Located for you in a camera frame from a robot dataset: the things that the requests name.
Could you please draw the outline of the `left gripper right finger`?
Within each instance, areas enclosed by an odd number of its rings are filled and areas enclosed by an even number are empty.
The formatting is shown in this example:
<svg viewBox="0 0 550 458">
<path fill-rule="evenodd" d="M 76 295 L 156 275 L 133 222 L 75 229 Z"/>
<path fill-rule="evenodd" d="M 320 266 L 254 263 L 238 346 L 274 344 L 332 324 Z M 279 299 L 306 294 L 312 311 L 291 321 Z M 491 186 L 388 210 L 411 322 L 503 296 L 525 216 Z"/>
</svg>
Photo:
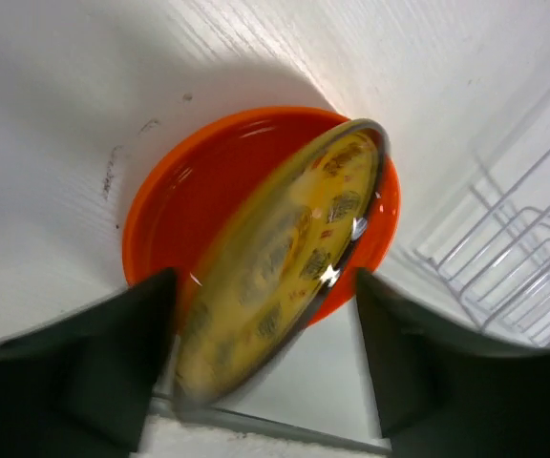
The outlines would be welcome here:
<svg viewBox="0 0 550 458">
<path fill-rule="evenodd" d="M 395 457 L 550 457 L 550 349 L 480 334 L 356 273 L 383 437 Z"/>
</svg>

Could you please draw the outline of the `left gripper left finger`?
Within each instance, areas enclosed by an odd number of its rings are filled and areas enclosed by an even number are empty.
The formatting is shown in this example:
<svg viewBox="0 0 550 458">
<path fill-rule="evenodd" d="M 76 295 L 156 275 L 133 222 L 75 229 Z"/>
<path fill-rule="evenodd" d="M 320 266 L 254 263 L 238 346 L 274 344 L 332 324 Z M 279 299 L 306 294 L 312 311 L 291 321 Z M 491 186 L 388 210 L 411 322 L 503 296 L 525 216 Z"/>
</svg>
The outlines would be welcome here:
<svg viewBox="0 0 550 458">
<path fill-rule="evenodd" d="M 128 457 L 172 348 L 167 268 L 72 315 L 0 341 L 0 457 Z"/>
</svg>

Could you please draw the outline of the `yellow brown patterned plate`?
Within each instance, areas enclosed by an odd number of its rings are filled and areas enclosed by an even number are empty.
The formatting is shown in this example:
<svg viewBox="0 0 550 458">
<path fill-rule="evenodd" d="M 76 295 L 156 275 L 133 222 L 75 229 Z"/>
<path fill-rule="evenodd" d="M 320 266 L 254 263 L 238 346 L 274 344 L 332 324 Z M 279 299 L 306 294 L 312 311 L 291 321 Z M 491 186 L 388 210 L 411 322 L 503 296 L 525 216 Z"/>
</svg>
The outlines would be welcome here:
<svg viewBox="0 0 550 458">
<path fill-rule="evenodd" d="M 354 119 L 277 166 L 205 252 L 180 333 L 173 404 L 213 405 L 254 382 L 349 270 L 379 196 L 390 143 Z"/>
</svg>

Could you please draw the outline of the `orange plastic plate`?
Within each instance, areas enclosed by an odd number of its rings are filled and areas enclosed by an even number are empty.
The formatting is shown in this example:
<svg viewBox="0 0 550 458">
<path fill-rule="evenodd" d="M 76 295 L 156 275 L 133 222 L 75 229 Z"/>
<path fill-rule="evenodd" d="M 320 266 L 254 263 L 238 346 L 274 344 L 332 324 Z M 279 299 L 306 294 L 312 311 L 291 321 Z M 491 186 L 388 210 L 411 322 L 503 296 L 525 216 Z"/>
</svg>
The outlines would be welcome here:
<svg viewBox="0 0 550 458">
<path fill-rule="evenodd" d="M 346 122 L 309 107 L 271 106 L 208 124 L 171 150 L 135 195 L 124 224 L 129 284 L 172 267 L 178 276 L 173 328 L 188 309 L 191 275 L 221 226 L 268 173 L 313 138 Z"/>
</svg>

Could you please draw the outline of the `white foam front panel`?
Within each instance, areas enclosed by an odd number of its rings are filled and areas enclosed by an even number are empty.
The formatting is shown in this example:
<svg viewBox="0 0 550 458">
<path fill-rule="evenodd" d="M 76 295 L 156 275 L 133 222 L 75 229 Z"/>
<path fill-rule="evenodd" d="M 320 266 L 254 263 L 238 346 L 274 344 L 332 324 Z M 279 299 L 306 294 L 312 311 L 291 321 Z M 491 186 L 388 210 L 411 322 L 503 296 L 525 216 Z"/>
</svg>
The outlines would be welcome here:
<svg viewBox="0 0 550 458">
<path fill-rule="evenodd" d="M 218 427 L 187 426 L 176 420 L 150 416 L 139 450 L 142 458 L 351 458 L 368 452 L 274 439 Z"/>
</svg>

